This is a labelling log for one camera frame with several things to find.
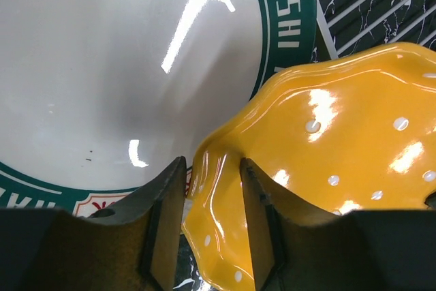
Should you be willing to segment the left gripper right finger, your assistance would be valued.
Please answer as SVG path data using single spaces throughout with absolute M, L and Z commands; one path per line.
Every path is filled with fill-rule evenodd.
M 240 161 L 256 290 L 434 290 L 435 211 L 339 216 Z

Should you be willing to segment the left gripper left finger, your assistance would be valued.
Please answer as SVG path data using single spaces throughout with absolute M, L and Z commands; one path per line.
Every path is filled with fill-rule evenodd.
M 61 209 L 1 211 L 2 290 L 171 290 L 187 164 L 90 217 Z

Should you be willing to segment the yellow dotted scalloped plate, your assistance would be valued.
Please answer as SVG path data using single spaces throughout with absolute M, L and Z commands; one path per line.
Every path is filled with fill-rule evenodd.
M 287 68 L 202 142 L 183 231 L 219 290 L 254 288 L 244 157 L 337 215 L 423 209 L 435 191 L 435 51 L 398 42 Z

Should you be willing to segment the white plate green rim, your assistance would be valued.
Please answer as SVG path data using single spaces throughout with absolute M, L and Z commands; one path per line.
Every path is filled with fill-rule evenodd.
M 121 199 L 311 58 L 316 0 L 1 0 L 1 206 Z

